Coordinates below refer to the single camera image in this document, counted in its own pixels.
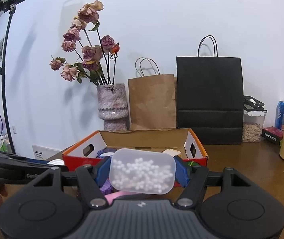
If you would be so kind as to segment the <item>purple ridged lid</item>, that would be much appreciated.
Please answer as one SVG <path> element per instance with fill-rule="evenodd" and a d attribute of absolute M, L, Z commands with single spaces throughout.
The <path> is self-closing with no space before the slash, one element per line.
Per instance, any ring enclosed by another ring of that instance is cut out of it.
<path fill-rule="evenodd" d="M 111 183 L 108 180 L 106 180 L 106 182 L 102 185 L 102 187 L 100 187 L 100 191 L 102 192 L 103 195 L 108 195 L 113 193 L 113 187 Z"/>

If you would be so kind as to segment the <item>red cardboard box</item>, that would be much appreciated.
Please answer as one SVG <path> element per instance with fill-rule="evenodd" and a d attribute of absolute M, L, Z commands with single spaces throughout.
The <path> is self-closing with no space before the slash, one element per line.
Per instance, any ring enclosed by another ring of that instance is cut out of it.
<path fill-rule="evenodd" d="M 166 149 L 181 151 L 182 160 L 202 166 L 207 165 L 208 154 L 191 129 L 166 129 L 148 131 L 96 131 L 62 153 L 64 163 L 74 171 L 79 166 L 97 165 L 98 151 L 104 148 L 137 149 L 162 153 Z"/>

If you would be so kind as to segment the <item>brown paper bag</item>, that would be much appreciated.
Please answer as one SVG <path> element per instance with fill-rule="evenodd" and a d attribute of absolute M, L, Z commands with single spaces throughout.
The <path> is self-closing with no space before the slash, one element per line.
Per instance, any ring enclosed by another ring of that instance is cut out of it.
<path fill-rule="evenodd" d="M 151 58 L 135 63 L 139 77 L 128 79 L 131 130 L 177 128 L 175 85 L 172 74 L 161 74 Z"/>

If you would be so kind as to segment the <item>white cube power adapter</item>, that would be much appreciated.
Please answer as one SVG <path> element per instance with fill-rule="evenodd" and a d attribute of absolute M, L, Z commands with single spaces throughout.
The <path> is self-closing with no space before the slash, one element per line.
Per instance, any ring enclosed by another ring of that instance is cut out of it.
<path fill-rule="evenodd" d="M 172 156 L 172 157 L 178 156 L 178 157 L 182 158 L 181 151 L 179 151 L 179 150 L 166 149 L 166 150 L 164 150 L 162 153 L 168 154 L 168 155 L 170 155 L 170 156 Z"/>

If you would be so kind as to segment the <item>blue rimmed round container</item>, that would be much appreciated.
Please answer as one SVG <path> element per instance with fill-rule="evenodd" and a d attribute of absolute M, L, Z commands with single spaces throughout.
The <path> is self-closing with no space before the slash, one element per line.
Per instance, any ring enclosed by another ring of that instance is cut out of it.
<path fill-rule="evenodd" d="M 117 149 L 115 148 L 104 148 L 98 151 L 97 158 L 103 159 L 105 157 L 111 157 Z"/>

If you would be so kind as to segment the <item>clear box of white beads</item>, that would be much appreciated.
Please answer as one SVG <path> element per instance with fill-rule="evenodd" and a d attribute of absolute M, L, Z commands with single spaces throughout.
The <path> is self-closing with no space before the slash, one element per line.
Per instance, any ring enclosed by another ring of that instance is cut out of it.
<path fill-rule="evenodd" d="M 116 190 L 163 195 L 174 187 L 175 171 L 169 154 L 122 148 L 111 157 L 109 181 Z"/>

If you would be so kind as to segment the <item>purple ceramic vase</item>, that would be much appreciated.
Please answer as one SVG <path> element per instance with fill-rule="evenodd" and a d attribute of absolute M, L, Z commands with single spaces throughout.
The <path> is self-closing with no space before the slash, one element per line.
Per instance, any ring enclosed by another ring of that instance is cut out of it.
<path fill-rule="evenodd" d="M 125 85 L 99 85 L 98 93 L 98 117 L 103 120 L 105 131 L 126 131 L 128 101 Z"/>

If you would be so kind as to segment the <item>blue drink can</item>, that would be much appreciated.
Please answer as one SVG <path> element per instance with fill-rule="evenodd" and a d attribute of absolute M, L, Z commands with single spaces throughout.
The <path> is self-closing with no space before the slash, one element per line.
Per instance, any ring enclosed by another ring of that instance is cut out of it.
<path fill-rule="evenodd" d="M 284 130 L 284 101 L 279 101 L 276 107 L 275 127 Z"/>

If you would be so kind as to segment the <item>black paper bag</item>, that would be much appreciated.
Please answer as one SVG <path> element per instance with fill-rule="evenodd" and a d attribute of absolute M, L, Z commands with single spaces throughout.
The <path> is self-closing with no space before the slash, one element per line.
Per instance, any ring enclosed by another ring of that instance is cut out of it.
<path fill-rule="evenodd" d="M 241 143 L 244 86 L 241 59 L 177 57 L 177 127 L 192 129 L 204 145 Z"/>

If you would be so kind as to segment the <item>studio light on stand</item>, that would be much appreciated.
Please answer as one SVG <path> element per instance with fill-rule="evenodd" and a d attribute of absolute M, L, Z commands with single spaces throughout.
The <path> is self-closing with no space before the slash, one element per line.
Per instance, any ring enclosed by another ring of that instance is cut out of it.
<path fill-rule="evenodd" d="M 9 12 L 9 19 L 3 42 L 2 65 L 0 66 L 0 75 L 1 75 L 1 93 L 2 93 L 2 107 L 3 107 L 4 121 L 9 139 L 9 145 L 11 148 L 11 152 L 13 154 L 16 154 L 16 152 L 13 144 L 13 139 L 11 136 L 10 124 L 8 119 L 7 101 L 6 101 L 6 57 L 7 57 L 7 44 L 8 44 L 8 36 L 9 36 L 11 21 L 16 11 L 17 5 L 24 1 L 25 0 L 0 0 L 0 13 L 1 12 L 5 13 L 7 11 Z"/>

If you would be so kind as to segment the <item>clear seed container black lid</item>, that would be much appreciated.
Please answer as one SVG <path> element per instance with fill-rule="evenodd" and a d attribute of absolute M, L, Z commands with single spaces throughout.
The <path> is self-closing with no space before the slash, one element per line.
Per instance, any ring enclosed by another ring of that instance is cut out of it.
<path fill-rule="evenodd" d="M 242 142 L 259 142 L 267 110 L 252 96 L 244 96 Z"/>

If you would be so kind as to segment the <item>white panel against wall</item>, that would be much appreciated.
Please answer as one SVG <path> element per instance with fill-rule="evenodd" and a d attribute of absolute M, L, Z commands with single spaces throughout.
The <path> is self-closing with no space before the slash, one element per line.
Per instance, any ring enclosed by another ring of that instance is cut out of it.
<path fill-rule="evenodd" d="M 32 149 L 34 152 L 34 157 L 37 160 L 49 161 L 54 159 L 62 159 L 62 155 L 58 149 L 51 149 L 37 145 L 32 145 Z"/>

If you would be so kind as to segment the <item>dark red book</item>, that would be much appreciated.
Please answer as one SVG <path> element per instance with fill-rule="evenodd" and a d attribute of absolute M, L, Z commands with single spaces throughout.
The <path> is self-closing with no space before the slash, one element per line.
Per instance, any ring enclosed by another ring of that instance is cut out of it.
<path fill-rule="evenodd" d="M 262 130 L 261 136 L 269 142 L 281 146 L 284 131 L 276 127 L 265 127 Z"/>

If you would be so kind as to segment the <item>pink handled black brush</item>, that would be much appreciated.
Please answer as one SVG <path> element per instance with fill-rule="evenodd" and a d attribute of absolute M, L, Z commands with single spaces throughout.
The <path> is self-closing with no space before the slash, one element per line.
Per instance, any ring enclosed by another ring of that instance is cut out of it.
<path fill-rule="evenodd" d="M 112 205 L 114 200 L 135 200 L 138 199 L 141 195 L 141 193 L 118 191 L 105 195 L 105 198 L 108 204 Z"/>

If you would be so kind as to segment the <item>small white round cap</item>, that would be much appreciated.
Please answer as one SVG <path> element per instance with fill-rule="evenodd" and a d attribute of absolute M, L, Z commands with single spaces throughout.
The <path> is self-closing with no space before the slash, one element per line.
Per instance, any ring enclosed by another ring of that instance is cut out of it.
<path fill-rule="evenodd" d="M 49 161 L 47 165 L 52 165 L 52 166 L 65 166 L 65 163 L 62 159 L 54 159 L 52 161 Z"/>

